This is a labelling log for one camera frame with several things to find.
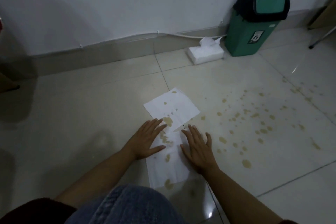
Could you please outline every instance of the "forearm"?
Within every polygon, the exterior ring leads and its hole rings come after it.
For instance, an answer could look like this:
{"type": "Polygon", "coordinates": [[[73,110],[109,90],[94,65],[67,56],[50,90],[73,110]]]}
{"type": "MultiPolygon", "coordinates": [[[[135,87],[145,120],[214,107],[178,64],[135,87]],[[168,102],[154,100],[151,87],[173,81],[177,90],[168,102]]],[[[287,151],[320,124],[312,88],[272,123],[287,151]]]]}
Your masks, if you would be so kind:
{"type": "Polygon", "coordinates": [[[210,185],[231,224],[278,224],[282,221],[282,218],[220,169],[205,173],[204,178],[210,185]]]}
{"type": "Polygon", "coordinates": [[[111,190],[133,160],[134,156],[123,148],[84,174],[55,200],[78,208],[97,195],[111,190]]]}

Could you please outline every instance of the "sticker on trash can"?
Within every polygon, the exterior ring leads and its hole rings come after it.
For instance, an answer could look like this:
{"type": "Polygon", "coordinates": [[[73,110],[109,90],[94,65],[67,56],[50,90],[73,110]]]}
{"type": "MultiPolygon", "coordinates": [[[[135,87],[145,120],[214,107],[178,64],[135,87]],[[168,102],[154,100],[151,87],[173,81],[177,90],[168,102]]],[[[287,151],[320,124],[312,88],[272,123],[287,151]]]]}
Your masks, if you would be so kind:
{"type": "Polygon", "coordinates": [[[259,41],[261,35],[265,32],[264,30],[262,31],[255,31],[254,34],[252,35],[251,39],[249,40],[248,44],[255,44],[259,41]]]}

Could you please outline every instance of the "tissue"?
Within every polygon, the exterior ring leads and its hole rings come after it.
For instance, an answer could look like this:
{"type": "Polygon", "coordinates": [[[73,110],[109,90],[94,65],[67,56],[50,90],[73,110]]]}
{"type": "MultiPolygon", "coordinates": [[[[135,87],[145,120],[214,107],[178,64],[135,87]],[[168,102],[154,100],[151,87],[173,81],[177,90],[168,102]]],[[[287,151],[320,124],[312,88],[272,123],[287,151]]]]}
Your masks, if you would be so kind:
{"type": "Polygon", "coordinates": [[[189,47],[187,54],[195,65],[222,59],[224,50],[219,45],[221,39],[213,40],[211,37],[204,37],[199,42],[200,46],[189,47]]]}

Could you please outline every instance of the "trash can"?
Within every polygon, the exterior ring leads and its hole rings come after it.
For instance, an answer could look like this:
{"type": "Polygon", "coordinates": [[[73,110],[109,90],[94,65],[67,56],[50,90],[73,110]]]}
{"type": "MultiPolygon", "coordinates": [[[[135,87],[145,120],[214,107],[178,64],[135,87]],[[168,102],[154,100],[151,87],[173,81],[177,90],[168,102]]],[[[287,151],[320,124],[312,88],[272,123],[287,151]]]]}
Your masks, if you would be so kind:
{"type": "Polygon", "coordinates": [[[255,54],[287,18],[289,7],[290,0],[237,0],[225,40],[231,56],[255,54]]]}

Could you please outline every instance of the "person's left arm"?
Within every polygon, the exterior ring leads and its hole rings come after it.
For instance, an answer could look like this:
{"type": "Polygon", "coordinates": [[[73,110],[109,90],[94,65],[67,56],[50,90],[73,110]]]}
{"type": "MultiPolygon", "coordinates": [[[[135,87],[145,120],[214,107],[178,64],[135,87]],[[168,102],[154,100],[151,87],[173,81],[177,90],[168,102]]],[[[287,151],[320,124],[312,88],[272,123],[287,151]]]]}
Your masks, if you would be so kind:
{"type": "Polygon", "coordinates": [[[167,126],[165,124],[156,128],[161,122],[162,119],[146,121],[120,151],[88,171],[55,200],[78,208],[111,190],[134,160],[149,157],[165,148],[161,145],[150,149],[154,139],[167,126]]]}

